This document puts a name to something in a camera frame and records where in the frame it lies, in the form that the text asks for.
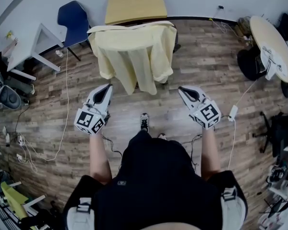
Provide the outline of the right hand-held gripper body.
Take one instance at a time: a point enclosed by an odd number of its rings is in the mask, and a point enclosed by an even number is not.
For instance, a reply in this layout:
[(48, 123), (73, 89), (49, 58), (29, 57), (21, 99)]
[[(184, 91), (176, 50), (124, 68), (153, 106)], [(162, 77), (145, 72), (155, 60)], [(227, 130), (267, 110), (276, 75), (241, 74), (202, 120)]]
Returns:
[(220, 121), (221, 112), (215, 101), (209, 97), (197, 100), (191, 98), (188, 101), (188, 108), (191, 119), (205, 130), (210, 129)]

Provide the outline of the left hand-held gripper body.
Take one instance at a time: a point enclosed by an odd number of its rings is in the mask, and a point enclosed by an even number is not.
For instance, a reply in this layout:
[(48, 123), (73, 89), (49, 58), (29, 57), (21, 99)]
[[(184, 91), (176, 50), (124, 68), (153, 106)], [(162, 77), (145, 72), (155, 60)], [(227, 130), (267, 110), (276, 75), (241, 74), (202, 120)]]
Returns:
[(108, 106), (110, 101), (96, 104), (92, 99), (86, 100), (76, 113), (74, 125), (82, 132), (96, 135), (110, 118)]

